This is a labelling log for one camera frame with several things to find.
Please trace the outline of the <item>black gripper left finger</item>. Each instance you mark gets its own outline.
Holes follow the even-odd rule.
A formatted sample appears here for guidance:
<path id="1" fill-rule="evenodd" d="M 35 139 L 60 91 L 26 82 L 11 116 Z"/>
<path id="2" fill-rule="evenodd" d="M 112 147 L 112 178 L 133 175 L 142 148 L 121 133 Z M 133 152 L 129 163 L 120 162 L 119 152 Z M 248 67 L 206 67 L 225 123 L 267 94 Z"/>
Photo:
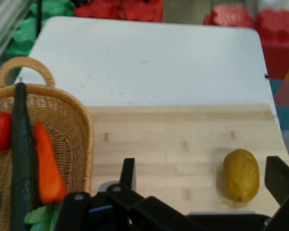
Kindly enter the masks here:
<path id="1" fill-rule="evenodd" d="M 198 225 L 177 210 L 132 189 L 135 159 L 123 161 L 118 183 L 91 196 L 73 192 L 64 197 L 55 225 L 57 231 L 196 231 Z"/>

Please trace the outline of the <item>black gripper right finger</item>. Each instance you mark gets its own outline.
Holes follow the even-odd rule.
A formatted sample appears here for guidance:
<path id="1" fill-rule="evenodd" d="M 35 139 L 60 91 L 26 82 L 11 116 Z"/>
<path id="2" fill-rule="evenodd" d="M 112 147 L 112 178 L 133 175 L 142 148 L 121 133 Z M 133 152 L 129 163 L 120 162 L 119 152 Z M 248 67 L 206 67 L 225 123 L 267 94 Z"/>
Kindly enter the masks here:
<path id="1" fill-rule="evenodd" d="M 267 157 L 264 183 L 280 205 L 265 230 L 289 231 L 289 166 L 280 157 Z"/>

